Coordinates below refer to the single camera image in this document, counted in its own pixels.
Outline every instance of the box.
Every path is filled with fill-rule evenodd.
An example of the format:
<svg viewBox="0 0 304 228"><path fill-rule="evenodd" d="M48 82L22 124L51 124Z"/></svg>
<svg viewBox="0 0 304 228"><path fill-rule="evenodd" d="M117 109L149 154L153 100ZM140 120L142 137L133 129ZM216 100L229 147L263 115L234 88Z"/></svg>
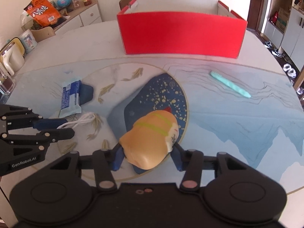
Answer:
<svg viewBox="0 0 304 228"><path fill-rule="evenodd" d="M276 26L282 30L282 32L284 33L285 31L285 28L286 28L286 25L287 25L287 22L288 22L288 19L289 19L289 12L280 8L279 10L279 15L278 15L278 19L277 19L277 22L276 22Z"/></svg>
<svg viewBox="0 0 304 228"><path fill-rule="evenodd" d="M219 0L132 0L117 20L126 54L237 58L247 27Z"/></svg>

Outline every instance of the globe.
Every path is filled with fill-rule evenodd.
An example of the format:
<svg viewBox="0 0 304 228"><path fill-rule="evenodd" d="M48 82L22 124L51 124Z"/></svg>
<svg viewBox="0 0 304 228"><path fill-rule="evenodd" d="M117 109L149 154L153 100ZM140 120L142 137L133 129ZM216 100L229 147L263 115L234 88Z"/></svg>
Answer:
<svg viewBox="0 0 304 228"><path fill-rule="evenodd" d="M72 0L57 0L58 7L67 7L71 4Z"/></svg>

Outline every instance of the teal toothbrush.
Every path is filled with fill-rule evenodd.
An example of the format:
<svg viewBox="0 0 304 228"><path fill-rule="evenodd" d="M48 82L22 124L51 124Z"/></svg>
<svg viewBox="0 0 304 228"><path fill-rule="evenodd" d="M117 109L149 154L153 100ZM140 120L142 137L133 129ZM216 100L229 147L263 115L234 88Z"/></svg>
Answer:
<svg viewBox="0 0 304 228"><path fill-rule="evenodd" d="M226 78L224 78L223 76L221 76L217 72L211 71L210 75L213 78L217 79L218 81L222 82L224 85L230 87L232 90L234 90L237 93L241 94L242 96L247 97L247 98L251 98L251 95L247 91L245 91L241 87L237 86L232 81L227 80Z"/></svg>

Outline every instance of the orange snack bag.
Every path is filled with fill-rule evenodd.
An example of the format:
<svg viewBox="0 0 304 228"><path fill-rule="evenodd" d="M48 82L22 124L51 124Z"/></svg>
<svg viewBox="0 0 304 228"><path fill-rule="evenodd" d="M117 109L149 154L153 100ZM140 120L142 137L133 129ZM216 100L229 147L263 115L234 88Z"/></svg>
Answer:
<svg viewBox="0 0 304 228"><path fill-rule="evenodd" d="M43 27L55 25L61 18L48 0L32 0L24 10Z"/></svg>

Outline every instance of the snack packet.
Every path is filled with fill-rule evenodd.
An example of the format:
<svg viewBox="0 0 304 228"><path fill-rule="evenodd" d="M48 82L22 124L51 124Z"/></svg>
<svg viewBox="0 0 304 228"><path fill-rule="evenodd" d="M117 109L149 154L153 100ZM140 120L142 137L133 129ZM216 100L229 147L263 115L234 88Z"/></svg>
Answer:
<svg viewBox="0 0 304 228"><path fill-rule="evenodd" d="M79 105L80 85L80 79L72 79L63 83L59 118L81 113L81 107Z"/></svg>
<svg viewBox="0 0 304 228"><path fill-rule="evenodd" d="M66 20L48 0L32 0L24 10L42 27L55 28Z"/></svg>

